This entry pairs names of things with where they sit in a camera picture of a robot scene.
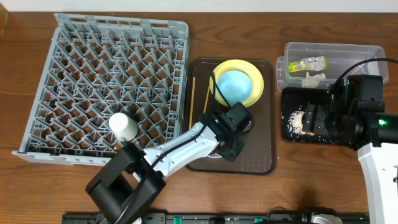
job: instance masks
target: yellow plate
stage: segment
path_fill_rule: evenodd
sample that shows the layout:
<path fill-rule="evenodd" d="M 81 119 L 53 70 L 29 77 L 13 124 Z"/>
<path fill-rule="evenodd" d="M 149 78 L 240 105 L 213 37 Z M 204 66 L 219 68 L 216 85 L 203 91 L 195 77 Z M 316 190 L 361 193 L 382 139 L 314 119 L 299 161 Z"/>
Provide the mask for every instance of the yellow plate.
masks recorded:
<path fill-rule="evenodd" d="M 262 79 L 261 72 L 254 66 L 253 64 L 245 61 L 245 60 L 228 60 L 221 64 L 219 64 L 214 70 L 216 83 L 220 77 L 229 71 L 240 71 L 245 73 L 252 81 L 253 89 L 251 95 L 247 100 L 242 102 L 245 107 L 251 106 L 255 103 L 260 96 L 262 95 L 262 91 L 264 90 L 264 80 Z M 213 79 L 210 77 L 210 91 L 213 93 Z M 216 100 L 219 101 L 222 105 L 227 106 L 221 95 L 216 91 Z"/>

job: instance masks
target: white background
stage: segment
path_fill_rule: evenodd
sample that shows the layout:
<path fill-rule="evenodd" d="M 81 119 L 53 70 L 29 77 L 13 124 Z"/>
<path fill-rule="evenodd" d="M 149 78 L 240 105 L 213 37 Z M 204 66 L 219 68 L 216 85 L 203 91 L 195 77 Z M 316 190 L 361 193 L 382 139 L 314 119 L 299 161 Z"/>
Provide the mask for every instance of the white background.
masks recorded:
<path fill-rule="evenodd" d="M 8 11 L 398 12 L 398 0 L 0 0 Z"/>

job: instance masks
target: green light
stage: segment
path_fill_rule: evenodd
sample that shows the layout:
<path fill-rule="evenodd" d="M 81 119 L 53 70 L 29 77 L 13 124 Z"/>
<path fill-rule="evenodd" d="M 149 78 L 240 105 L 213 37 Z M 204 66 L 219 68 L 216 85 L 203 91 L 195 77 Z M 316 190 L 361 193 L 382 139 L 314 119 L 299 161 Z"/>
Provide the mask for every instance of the green light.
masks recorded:
<path fill-rule="evenodd" d="M 381 120 L 381 119 L 380 119 L 380 120 L 379 120 L 379 124 L 380 124 L 380 125 L 385 125 L 385 124 L 387 124 L 387 121 L 384 121 L 384 120 Z"/>

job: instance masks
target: light blue bowl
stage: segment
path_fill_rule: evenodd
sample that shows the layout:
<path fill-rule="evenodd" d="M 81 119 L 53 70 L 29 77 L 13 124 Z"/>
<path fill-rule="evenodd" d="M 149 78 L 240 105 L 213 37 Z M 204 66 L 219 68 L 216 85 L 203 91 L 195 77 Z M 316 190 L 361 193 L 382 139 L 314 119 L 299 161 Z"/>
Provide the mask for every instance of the light blue bowl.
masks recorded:
<path fill-rule="evenodd" d="M 217 85 L 226 100 L 232 104 L 243 103 L 253 91 L 253 82 L 244 72 L 240 71 L 229 71 L 222 74 Z"/>

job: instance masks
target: wooden tabletop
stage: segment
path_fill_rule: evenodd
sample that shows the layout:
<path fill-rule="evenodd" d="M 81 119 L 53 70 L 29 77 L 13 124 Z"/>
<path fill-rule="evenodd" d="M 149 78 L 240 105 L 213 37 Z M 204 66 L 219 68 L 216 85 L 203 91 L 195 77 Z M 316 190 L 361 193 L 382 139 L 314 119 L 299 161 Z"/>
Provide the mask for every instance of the wooden tabletop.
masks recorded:
<path fill-rule="evenodd" d="M 185 21 L 191 59 L 262 59 L 275 67 L 288 42 L 380 45 L 388 57 L 398 58 L 398 14 L 90 14 Z M 0 36 L 0 223 L 60 223 L 66 212 L 98 211 L 85 187 L 100 167 L 34 164 L 11 155 L 19 149 L 56 27 L 52 13 L 12 12 Z M 398 113 L 398 66 L 388 66 L 383 97 L 387 112 Z M 279 92 L 276 97 L 280 114 Z M 276 123 L 280 133 L 279 117 Z M 275 206 L 296 210 L 318 205 L 367 212 L 356 152 L 283 142 L 278 134 L 277 153 L 277 168 L 266 177 L 180 169 L 167 179 L 152 207 L 184 213 L 266 213 Z"/>

